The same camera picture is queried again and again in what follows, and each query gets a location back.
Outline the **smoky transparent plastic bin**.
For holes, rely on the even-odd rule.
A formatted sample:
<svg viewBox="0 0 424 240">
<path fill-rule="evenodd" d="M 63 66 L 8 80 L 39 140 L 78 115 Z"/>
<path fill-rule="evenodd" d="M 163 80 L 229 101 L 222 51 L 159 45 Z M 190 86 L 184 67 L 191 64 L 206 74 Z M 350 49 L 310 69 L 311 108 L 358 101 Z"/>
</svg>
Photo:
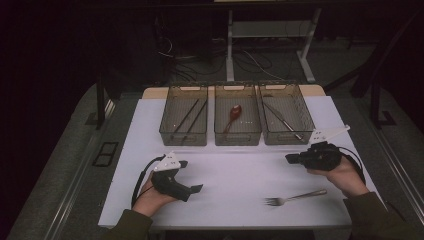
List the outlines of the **smoky transparent plastic bin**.
<svg viewBox="0 0 424 240">
<path fill-rule="evenodd" d="M 261 136 L 256 89 L 253 83 L 225 82 L 215 86 L 214 133 L 216 146 L 257 146 Z M 230 110 L 240 105 L 242 113 L 227 134 Z"/>
<path fill-rule="evenodd" d="M 174 130 L 194 102 L 200 99 L 178 132 Z M 208 101 L 190 133 L 187 130 L 205 100 L 208 100 L 208 86 L 173 85 L 168 89 L 159 133 L 165 146 L 206 146 L 208 127 Z"/>
<path fill-rule="evenodd" d="M 258 102 L 266 145 L 306 145 L 309 142 L 315 125 L 299 85 L 261 82 L 258 85 Z M 303 141 L 299 141 L 264 103 L 282 113 Z"/>
</svg>

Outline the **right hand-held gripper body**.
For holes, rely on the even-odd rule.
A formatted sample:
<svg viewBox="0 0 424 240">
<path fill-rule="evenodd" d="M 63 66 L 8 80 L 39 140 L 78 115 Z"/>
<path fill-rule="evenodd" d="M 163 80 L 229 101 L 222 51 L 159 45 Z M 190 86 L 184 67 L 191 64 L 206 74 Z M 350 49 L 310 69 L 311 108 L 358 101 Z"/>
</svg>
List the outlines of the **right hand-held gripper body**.
<svg viewBox="0 0 424 240">
<path fill-rule="evenodd" d="M 309 139 L 310 147 L 298 156 L 298 162 L 307 169 L 331 171 L 340 162 L 342 154 L 338 147 L 329 140 L 346 133 L 350 127 L 315 129 Z"/>
</svg>

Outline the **brown wooden spoon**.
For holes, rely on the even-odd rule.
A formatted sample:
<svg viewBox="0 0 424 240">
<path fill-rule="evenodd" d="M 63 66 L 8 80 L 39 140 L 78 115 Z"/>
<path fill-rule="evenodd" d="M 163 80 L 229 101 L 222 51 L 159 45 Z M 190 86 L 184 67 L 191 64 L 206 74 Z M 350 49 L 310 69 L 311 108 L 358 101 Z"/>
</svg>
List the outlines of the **brown wooden spoon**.
<svg viewBox="0 0 424 240">
<path fill-rule="evenodd" d="M 241 113 L 242 113 L 242 107 L 240 105 L 235 105 L 231 108 L 229 122 L 227 123 L 223 131 L 224 134 L 227 134 L 229 132 L 232 123 L 240 117 Z"/>
</svg>

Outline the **white metal stand frame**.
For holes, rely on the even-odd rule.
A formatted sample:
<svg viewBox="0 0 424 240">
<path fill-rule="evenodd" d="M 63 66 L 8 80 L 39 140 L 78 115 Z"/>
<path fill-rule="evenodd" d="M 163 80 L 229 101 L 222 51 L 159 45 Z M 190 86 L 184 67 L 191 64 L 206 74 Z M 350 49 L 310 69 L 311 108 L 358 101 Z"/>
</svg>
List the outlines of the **white metal stand frame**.
<svg viewBox="0 0 424 240">
<path fill-rule="evenodd" d="M 310 20 L 235 21 L 233 11 L 228 12 L 226 80 L 234 81 L 233 40 L 239 38 L 303 38 L 303 46 L 296 51 L 303 74 L 308 83 L 315 83 L 315 77 L 307 55 L 318 26 L 322 9 L 316 8 Z"/>
</svg>

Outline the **black chopstick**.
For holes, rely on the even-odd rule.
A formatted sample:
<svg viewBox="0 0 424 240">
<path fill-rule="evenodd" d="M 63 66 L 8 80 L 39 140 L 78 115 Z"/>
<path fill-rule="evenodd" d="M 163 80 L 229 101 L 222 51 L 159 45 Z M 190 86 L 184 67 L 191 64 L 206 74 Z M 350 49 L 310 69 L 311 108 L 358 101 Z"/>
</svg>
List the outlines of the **black chopstick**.
<svg viewBox="0 0 424 240">
<path fill-rule="evenodd" d="M 198 112 L 197 112 L 197 114 L 195 115 L 195 118 L 194 118 L 193 122 L 192 122 L 192 123 L 191 123 L 191 125 L 189 126 L 189 128 L 188 128 L 188 130 L 187 130 L 187 133 L 190 133 L 190 132 L 191 132 L 191 130 L 192 130 L 192 128 L 193 128 L 193 126 L 196 124 L 196 122 L 197 122 L 197 120 L 198 120 L 198 118 L 199 118 L 200 114 L 202 113 L 202 111 L 203 111 L 204 107 L 207 105 L 207 101 L 208 101 L 208 100 L 205 100 L 205 101 L 204 101 L 204 103 L 201 105 L 201 107 L 200 107 L 199 111 L 198 111 Z"/>
<path fill-rule="evenodd" d="M 174 133 L 178 132 L 179 129 L 181 128 L 181 126 L 184 124 L 184 122 L 186 121 L 186 119 L 189 117 L 189 115 L 191 114 L 191 112 L 193 111 L 193 109 L 196 107 L 197 103 L 199 102 L 200 99 L 197 99 L 194 104 L 190 107 L 190 109 L 188 110 L 188 112 L 185 114 L 185 116 L 182 118 L 182 120 L 180 121 L 180 123 L 178 124 L 178 126 L 176 127 L 176 129 L 174 130 Z"/>
</svg>

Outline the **steel fork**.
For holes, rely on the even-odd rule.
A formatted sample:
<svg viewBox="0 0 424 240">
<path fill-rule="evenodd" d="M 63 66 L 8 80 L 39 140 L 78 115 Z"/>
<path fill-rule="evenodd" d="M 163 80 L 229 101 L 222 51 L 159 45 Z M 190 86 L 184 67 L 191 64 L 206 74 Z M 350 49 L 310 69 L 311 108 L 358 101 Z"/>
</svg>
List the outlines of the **steel fork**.
<svg viewBox="0 0 424 240">
<path fill-rule="evenodd" d="M 280 198 L 280 197 L 274 197 L 274 198 L 265 198 L 264 203 L 268 206 L 283 206 L 286 202 L 309 198 L 309 197 L 316 197 L 316 196 L 322 196 L 327 193 L 326 189 L 321 189 L 309 193 L 304 193 L 301 195 L 292 196 L 289 198 Z"/>
</svg>

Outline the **person's left hand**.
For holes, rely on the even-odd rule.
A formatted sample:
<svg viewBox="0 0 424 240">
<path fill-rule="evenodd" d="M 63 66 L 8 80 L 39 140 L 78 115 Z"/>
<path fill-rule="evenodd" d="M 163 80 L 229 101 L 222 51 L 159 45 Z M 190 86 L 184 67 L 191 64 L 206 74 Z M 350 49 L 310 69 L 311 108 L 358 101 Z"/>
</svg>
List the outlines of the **person's left hand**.
<svg viewBox="0 0 424 240">
<path fill-rule="evenodd" d="M 143 185 L 132 210 L 147 217 L 152 217 L 163 206 L 174 201 L 175 198 L 158 192 L 153 184 L 148 181 Z"/>
</svg>

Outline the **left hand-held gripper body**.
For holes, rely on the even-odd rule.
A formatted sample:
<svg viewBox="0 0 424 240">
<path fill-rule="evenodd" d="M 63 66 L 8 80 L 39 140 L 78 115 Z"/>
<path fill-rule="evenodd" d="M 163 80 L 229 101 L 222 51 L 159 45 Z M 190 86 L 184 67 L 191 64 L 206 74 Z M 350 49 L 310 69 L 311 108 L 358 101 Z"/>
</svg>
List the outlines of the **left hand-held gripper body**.
<svg viewBox="0 0 424 240">
<path fill-rule="evenodd" d="M 180 163 L 174 152 L 166 154 L 162 160 L 154 167 L 151 182 L 154 188 L 165 195 L 171 196 L 177 200 L 187 202 L 192 193 L 185 185 L 175 180 L 176 174 L 179 172 Z"/>
</svg>

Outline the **person's right hand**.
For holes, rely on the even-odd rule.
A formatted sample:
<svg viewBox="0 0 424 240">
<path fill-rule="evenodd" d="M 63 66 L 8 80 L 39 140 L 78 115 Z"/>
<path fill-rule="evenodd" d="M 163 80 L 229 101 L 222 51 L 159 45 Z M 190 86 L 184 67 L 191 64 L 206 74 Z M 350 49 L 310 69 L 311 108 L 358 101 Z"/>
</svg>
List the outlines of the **person's right hand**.
<svg viewBox="0 0 424 240">
<path fill-rule="evenodd" d="M 326 177 L 347 198 L 369 193 L 369 189 L 356 172 L 355 167 L 345 157 L 342 157 L 340 164 L 331 171 L 308 169 L 307 172 Z"/>
</svg>

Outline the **black metal stand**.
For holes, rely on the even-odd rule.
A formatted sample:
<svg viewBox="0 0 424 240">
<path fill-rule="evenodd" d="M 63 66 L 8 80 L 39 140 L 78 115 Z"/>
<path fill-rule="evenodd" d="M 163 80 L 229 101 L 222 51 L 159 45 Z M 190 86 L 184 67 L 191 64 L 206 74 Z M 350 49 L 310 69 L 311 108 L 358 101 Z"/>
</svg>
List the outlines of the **black metal stand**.
<svg viewBox="0 0 424 240">
<path fill-rule="evenodd" d="M 374 126 L 380 130 L 383 126 L 394 126 L 396 124 L 388 111 L 380 109 L 381 87 L 378 82 L 371 85 L 370 119 Z"/>
<path fill-rule="evenodd" d="M 86 125 L 95 126 L 100 130 L 105 124 L 106 119 L 110 117 L 115 108 L 114 102 L 110 99 L 103 78 L 101 75 L 96 76 L 96 111 L 89 114 Z"/>
</svg>

